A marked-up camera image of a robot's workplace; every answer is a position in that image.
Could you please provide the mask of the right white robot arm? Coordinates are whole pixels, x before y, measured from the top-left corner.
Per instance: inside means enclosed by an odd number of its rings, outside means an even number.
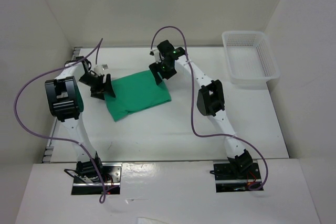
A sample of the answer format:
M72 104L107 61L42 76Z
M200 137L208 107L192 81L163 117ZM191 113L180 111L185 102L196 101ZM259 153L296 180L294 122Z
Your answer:
M150 50L155 62L149 65L157 85L164 79L168 80L178 71L192 78L192 87L198 88L197 94L192 93L192 105L197 106L199 113L207 117L217 128L217 136L224 138L229 168L227 173L237 179L243 178L250 169L253 159L242 141L236 137L225 111L223 85L220 80L207 76L186 55L182 47L175 48L168 40Z

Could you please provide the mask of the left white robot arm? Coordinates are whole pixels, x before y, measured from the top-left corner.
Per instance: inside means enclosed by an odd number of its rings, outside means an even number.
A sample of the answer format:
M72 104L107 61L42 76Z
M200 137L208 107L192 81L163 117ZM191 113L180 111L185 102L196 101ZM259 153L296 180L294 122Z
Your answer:
M92 98L104 100L104 96L116 96L111 84L111 74L105 73L106 64L96 65L91 69L91 62L84 57L67 61L65 68L54 79L45 82L45 90L50 112L67 129L77 156L76 173L81 179L93 182L104 176L99 155L91 144L86 132L82 113L84 103L78 83L90 88Z

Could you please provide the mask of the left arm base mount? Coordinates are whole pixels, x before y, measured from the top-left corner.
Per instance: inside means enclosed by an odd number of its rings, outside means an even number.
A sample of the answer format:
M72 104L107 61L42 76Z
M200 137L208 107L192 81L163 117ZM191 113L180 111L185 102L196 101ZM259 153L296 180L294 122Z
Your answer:
M81 177L74 169L64 169L64 172L73 179L72 195L101 195L103 193L102 183L98 176ZM102 179L107 195L120 194L121 174L121 163L103 163Z

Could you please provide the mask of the green tank top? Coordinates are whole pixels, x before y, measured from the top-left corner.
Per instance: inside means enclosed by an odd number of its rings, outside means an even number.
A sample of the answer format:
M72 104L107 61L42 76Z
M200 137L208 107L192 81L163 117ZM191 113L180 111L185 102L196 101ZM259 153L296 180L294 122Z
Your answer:
M165 83L157 85L149 70L112 80L111 84L115 97L105 94L104 99L115 122L172 100Z

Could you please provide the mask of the white plastic mesh basket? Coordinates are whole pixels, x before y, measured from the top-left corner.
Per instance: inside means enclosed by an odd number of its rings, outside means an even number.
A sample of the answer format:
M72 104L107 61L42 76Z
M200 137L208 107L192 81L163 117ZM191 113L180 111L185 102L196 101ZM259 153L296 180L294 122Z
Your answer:
M268 37L263 32L225 31L222 41L233 84L259 85L280 77Z

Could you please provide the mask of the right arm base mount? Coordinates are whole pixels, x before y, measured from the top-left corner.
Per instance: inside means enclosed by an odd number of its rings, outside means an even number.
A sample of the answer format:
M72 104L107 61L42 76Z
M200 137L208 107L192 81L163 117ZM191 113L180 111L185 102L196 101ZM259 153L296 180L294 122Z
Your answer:
M215 163L209 171L214 176L217 193L244 192L251 188L258 188L261 183L261 174L258 163L253 162L252 166L240 175L235 175L230 168L230 163Z

